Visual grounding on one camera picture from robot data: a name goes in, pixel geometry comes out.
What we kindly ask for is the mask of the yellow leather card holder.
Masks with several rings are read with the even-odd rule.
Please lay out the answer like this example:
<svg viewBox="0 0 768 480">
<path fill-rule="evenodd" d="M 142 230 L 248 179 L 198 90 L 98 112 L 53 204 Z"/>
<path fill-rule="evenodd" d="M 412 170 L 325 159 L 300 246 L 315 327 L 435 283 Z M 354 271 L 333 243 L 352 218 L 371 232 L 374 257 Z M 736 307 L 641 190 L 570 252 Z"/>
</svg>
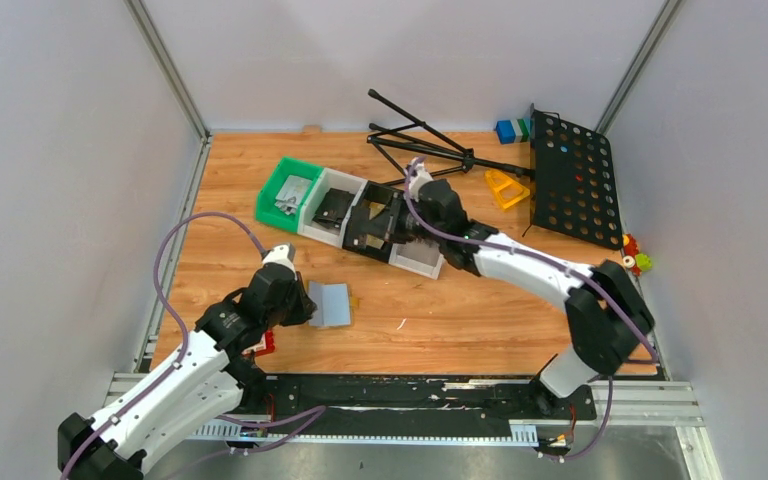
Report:
<svg viewBox="0 0 768 480">
<path fill-rule="evenodd" d="M 316 309 L 309 320 L 312 327 L 332 329 L 352 324 L 352 300 L 349 286 L 345 283 L 323 284 L 310 281 L 308 295 Z"/>
</svg>

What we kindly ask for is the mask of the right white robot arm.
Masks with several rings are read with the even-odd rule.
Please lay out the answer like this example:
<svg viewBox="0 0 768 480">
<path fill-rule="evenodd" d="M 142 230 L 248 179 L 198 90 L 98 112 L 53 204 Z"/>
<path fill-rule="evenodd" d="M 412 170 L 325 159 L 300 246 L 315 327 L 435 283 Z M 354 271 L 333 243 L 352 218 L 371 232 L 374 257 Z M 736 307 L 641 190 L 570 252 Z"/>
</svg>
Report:
<svg viewBox="0 0 768 480">
<path fill-rule="evenodd" d="M 368 237 L 432 243 L 449 265 L 517 286 L 565 313 L 570 345 L 537 374 L 535 389 L 542 395 L 565 398 L 599 376 L 611 376 L 638 347 L 658 358 L 648 339 L 655 319 L 619 263 L 570 262 L 522 245 L 469 218 L 445 180 L 412 179 L 405 191 L 387 187 L 379 202 L 377 213 L 364 200 L 349 210 L 350 247 L 365 246 Z"/>
</svg>

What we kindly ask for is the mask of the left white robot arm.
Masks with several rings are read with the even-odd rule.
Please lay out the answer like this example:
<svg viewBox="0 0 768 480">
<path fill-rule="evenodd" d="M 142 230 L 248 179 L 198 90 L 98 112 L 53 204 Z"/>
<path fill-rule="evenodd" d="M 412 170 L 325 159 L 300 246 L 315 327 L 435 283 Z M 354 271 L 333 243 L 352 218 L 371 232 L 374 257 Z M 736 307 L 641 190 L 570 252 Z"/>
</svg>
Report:
<svg viewBox="0 0 768 480">
<path fill-rule="evenodd" d="M 155 370 L 89 417 L 58 428 L 64 479 L 142 479 L 199 427 L 243 404 L 265 375 L 245 350 L 271 328 L 306 323 L 316 309 L 299 272 L 279 263 L 209 306 Z"/>
</svg>

